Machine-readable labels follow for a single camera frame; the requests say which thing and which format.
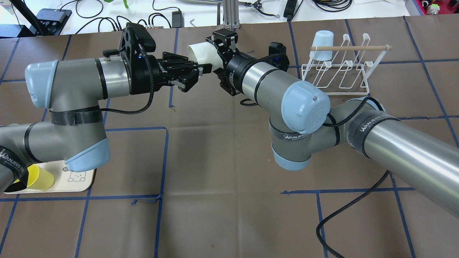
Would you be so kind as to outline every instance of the white dish rack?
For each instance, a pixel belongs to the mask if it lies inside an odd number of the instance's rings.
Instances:
[[[368,77],[387,51],[392,50],[389,45],[370,46],[369,43],[370,36],[367,33],[363,34],[363,42],[360,46],[352,46],[349,35],[343,34],[343,42],[340,46],[312,46],[309,62],[301,65],[302,80],[307,80],[319,89],[332,87],[337,89],[333,92],[323,90],[328,95],[368,95],[370,92]],[[330,61],[318,61],[313,59],[316,51],[333,51],[334,55]],[[353,60],[346,59],[348,51],[357,52]],[[363,61],[367,51],[380,51],[380,54],[375,61]],[[313,68],[316,75],[307,78],[308,72],[311,72]]]

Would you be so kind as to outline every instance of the brown table surface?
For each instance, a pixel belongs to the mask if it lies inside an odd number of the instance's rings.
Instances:
[[[393,45],[369,79],[371,95],[402,123],[459,146],[459,15],[243,24],[238,48],[255,57],[284,43],[289,73],[308,62],[316,31]],[[157,57],[186,55],[218,27],[151,30]],[[101,56],[120,32],[1,39],[0,125],[47,120],[24,81],[34,62]],[[142,107],[148,96],[101,101]],[[0,196],[1,256],[332,257],[315,236],[320,219],[372,186],[385,169],[349,145],[321,151],[307,168],[274,162],[268,113],[242,107],[207,75],[188,93],[163,88],[140,115],[106,115],[112,158],[83,192]],[[351,97],[332,97],[332,104]],[[295,191],[282,194],[284,191]],[[153,200],[138,202],[135,198]],[[347,257],[458,257],[459,220],[393,177],[325,225]]]

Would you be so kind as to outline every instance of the metal post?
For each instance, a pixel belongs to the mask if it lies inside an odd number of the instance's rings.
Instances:
[[[223,0],[223,27],[226,29],[240,28],[239,1]]]

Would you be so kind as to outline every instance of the robotic arm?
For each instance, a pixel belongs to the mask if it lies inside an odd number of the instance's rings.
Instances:
[[[300,170],[313,153],[347,141],[459,218],[458,149],[405,126],[371,97],[330,108],[324,92],[285,72],[282,44],[271,43],[269,55],[256,59],[239,52],[237,41],[237,33],[222,29],[190,45],[190,60],[166,52],[156,60],[146,54],[156,48],[151,36],[128,23],[119,50],[104,51],[104,58],[30,65],[29,92],[37,107],[50,110],[51,121],[0,128],[1,189],[18,178],[24,187],[33,163],[63,159],[71,171],[105,164],[110,155],[98,100],[150,93],[151,103],[162,86],[187,92],[213,71],[230,95],[243,93],[270,113],[272,150],[281,167]],[[148,106],[111,111],[139,113]]]

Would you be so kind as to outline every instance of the blue tape grid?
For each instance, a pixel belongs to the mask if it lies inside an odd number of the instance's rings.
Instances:
[[[430,79],[430,76],[428,74],[428,71],[425,67],[425,63],[427,62],[459,62],[459,59],[442,59],[442,60],[423,60],[421,55],[420,55],[420,52],[419,52],[419,49],[417,48],[417,45],[414,41],[414,38],[411,34],[411,31],[409,29],[409,26],[408,26],[408,23],[405,19],[405,23],[406,23],[406,26],[407,26],[407,29],[409,30],[409,34],[411,36],[411,39],[413,41],[413,44],[415,45],[415,48],[418,52],[418,55],[420,56],[420,61],[398,61],[398,62],[381,62],[380,64],[399,64],[399,63],[422,63],[423,64],[423,68],[428,76],[428,79],[429,79],[429,83],[431,84],[432,86],[432,89],[434,90],[435,94],[436,94],[436,90],[434,88],[434,85],[432,83],[432,80]],[[294,36],[293,36],[293,29],[291,27],[291,23],[289,23],[289,29],[290,29],[290,33],[291,33],[291,39],[292,39],[292,44],[293,44],[293,50],[294,50],[294,53],[295,53],[295,64],[294,66],[290,66],[289,68],[296,68],[297,69],[297,73],[298,73],[298,77],[300,77],[300,72],[299,72],[299,68],[301,67],[300,65],[298,65],[298,56],[297,56],[297,50],[296,50],[296,44],[295,44],[295,39],[294,39]],[[174,53],[176,53],[177,51],[177,42],[178,42],[178,36],[179,36],[179,29],[176,30],[176,37],[175,37],[175,45],[174,45]],[[70,39],[71,39],[71,36],[69,36],[69,40],[67,42],[67,46],[66,46],[66,49],[64,51],[64,55],[62,57],[62,60],[64,60],[65,58],[65,55],[67,53],[67,50],[68,50],[68,46],[70,44]],[[5,70],[0,78],[0,84],[2,82],[24,82],[25,80],[24,79],[16,79],[16,80],[3,80],[4,77],[5,77],[5,74],[7,72],[7,69],[13,59],[13,56],[14,56],[14,53],[16,52],[16,49],[17,49],[17,46],[19,44],[19,41],[20,39],[18,39],[16,41],[16,44],[13,48],[13,51],[11,53],[11,56],[8,60],[8,63],[5,67]],[[170,92],[170,96],[169,96],[169,106],[170,107],[173,107],[172,105],[172,96],[173,96],[173,91],[172,91],[172,88],[171,88],[171,92]],[[439,101],[439,104],[441,105],[442,107],[442,110],[444,110],[443,106],[442,106],[442,103],[440,102],[440,99],[438,98],[438,95],[436,94],[436,97],[437,97],[437,100]],[[109,104],[110,104],[110,99],[107,100],[107,104],[106,104],[106,107],[109,107]],[[42,117],[42,121],[44,121],[45,117],[46,117],[46,113],[47,113],[47,110],[45,110],[44,114],[43,114],[43,117]],[[104,123],[106,121],[106,117],[107,117],[107,112],[105,112],[104,114]],[[447,119],[449,121],[449,118],[459,118],[459,115],[447,115],[446,112],[444,112],[444,116],[441,116],[441,117],[432,117],[432,118],[428,118],[428,117],[412,117],[412,118],[399,118],[401,120],[419,120],[419,119]],[[450,126],[450,129],[452,131],[452,134],[453,134],[453,137],[455,138],[455,141],[457,143],[457,138],[455,136],[455,133],[454,131],[452,130],[452,126],[451,124],[448,122],[448,125]],[[116,132],[116,131],[136,131],[136,130],[156,130],[156,129],[166,129],[165,127],[144,127],[144,128],[118,128],[118,129],[107,129],[106,132]],[[11,221],[13,219],[13,216],[14,216],[14,212],[16,210],[16,206],[17,206],[17,203],[18,202],[31,202],[31,201],[71,201],[71,200],[85,200],[85,207],[84,207],[84,212],[83,212],[83,217],[82,217],[82,222],[81,222],[81,227],[80,227],[80,232],[79,232],[79,235],[78,235],[78,247],[75,251],[75,257],[78,257],[78,253],[79,253],[79,246],[81,244],[81,237],[82,237],[82,234],[83,234],[83,229],[84,229],[84,221],[85,221],[85,217],[86,217],[86,213],[87,213],[87,207],[88,207],[88,203],[89,203],[89,200],[106,200],[106,199],[140,199],[140,198],[157,198],[158,196],[162,195],[163,194],[163,191],[164,191],[164,182],[165,182],[165,171],[166,171],[166,163],[167,163],[167,148],[168,148],[168,140],[169,140],[169,134],[168,134],[168,131],[166,130],[166,140],[165,140],[165,148],[164,148],[164,160],[163,160],[163,170],[162,170],[162,181],[161,181],[161,191],[160,191],[160,194],[159,195],[126,195],[126,196],[91,196],[90,195],[90,192],[91,192],[91,188],[88,189],[88,193],[86,196],[82,196],[82,197],[36,197],[36,198],[21,198],[20,195],[16,195],[15,198],[2,198],[0,199],[0,202],[13,202],[13,206],[12,206],[12,209],[11,209],[11,213],[10,213],[10,216],[9,216],[9,219],[8,219],[8,223],[6,225],[6,228],[5,228],[5,232],[3,234],[3,237],[2,237],[2,241],[0,243],[0,252],[3,248],[3,245],[5,243],[5,240],[6,240],[6,237],[7,237],[7,234],[8,234],[8,230],[10,228],[10,225],[11,225]],[[408,227],[407,227],[407,224],[406,224],[406,220],[405,220],[405,217],[404,217],[404,214],[403,214],[403,208],[402,208],[402,205],[400,203],[400,198],[399,198],[399,194],[398,192],[399,191],[413,191],[414,189],[412,187],[402,187],[402,188],[399,188],[396,186],[396,182],[395,182],[395,179],[391,176],[391,180],[392,180],[392,185],[393,187],[392,188],[379,188],[379,189],[376,189],[376,191],[394,191],[395,193],[395,196],[396,196],[396,199],[397,199],[397,204],[398,204],[398,207],[399,207],[399,211],[400,211],[400,214],[401,214],[401,217],[402,217],[402,223],[403,223],[403,226],[404,226],[404,230],[405,230],[405,234],[406,234],[406,237],[407,237],[407,241],[409,243],[409,248],[410,248],[410,252],[411,252],[411,255],[412,257],[415,257],[415,253],[414,253],[414,249],[413,249],[413,246],[412,246],[412,243],[411,243],[411,239],[410,239],[410,236],[409,236],[409,231],[408,231]],[[316,195],[316,200],[317,200],[317,206],[318,206],[318,214],[319,214],[319,220],[321,221],[322,220],[322,210],[321,210],[321,205],[320,205],[320,193],[349,193],[349,192],[365,192],[367,189],[324,189],[324,190],[299,190],[299,191],[284,191],[283,193],[281,194],[315,194]],[[159,246],[159,231],[160,231],[160,224],[161,224],[161,213],[162,213],[162,199],[159,200],[159,208],[158,208],[158,217],[157,217],[157,231],[156,231],[156,239],[155,239],[155,257],[157,257],[158,255],[158,246]],[[322,231],[322,234],[323,236],[325,236],[325,230],[323,229]],[[328,257],[328,253],[326,251],[324,251],[324,257]]]

